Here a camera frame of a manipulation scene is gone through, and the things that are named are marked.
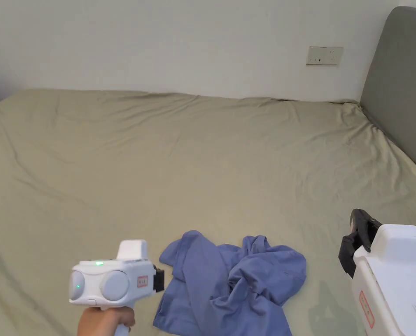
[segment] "white handheld device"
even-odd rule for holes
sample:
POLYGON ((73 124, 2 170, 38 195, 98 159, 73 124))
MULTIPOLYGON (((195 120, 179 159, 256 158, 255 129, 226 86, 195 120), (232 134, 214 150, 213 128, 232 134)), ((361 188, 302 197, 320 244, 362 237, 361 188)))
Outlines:
MULTIPOLYGON (((70 302, 76 305, 131 307, 137 300, 164 291, 164 270, 147 258, 145 240, 124 240, 116 259, 81 261, 70 278, 70 302)), ((115 336, 127 336, 119 325, 115 336)))
POLYGON ((352 234, 343 237, 339 258, 352 277, 366 334, 416 336, 416 226, 382 225, 355 211, 352 234), (350 264, 345 254, 351 250, 350 264))

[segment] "finger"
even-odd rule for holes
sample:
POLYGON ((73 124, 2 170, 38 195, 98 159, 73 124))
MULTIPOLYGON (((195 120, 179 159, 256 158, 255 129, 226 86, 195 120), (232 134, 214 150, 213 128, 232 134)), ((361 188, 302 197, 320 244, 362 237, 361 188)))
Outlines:
POLYGON ((135 324, 135 312, 129 307, 110 308, 106 311, 118 324, 133 326, 135 324))

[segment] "black clamp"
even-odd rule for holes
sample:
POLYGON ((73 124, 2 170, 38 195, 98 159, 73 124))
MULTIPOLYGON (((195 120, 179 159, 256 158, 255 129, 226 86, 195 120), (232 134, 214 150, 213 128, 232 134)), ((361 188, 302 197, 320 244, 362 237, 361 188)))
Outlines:
POLYGON ((356 271, 356 264, 353 259, 355 251, 363 246, 367 252, 371 252, 371 244, 381 225, 380 222, 362 209, 352 211, 350 219, 351 234, 343 237, 339 252, 339 260, 343 270, 351 278, 354 277, 356 271))

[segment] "gray circular cap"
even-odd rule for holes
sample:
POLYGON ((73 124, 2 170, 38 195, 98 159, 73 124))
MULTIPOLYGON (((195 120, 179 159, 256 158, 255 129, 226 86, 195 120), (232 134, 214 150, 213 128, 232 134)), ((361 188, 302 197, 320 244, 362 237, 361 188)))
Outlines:
POLYGON ((108 273, 100 282, 100 292, 109 301, 118 301, 129 290, 129 279, 124 272, 114 270, 108 273))
POLYGON ((77 300, 83 294, 83 289, 85 287, 85 279, 83 274, 77 272, 77 270, 71 273, 70 277, 70 299, 77 300))

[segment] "blue cloth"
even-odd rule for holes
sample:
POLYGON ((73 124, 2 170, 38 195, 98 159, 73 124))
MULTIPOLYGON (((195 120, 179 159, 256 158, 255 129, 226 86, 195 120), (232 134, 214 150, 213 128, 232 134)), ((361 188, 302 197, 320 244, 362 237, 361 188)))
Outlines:
POLYGON ((171 243, 159 261, 173 266, 154 326, 182 336, 291 335, 281 306, 306 279, 306 259, 264 236, 216 246, 198 231, 171 243))

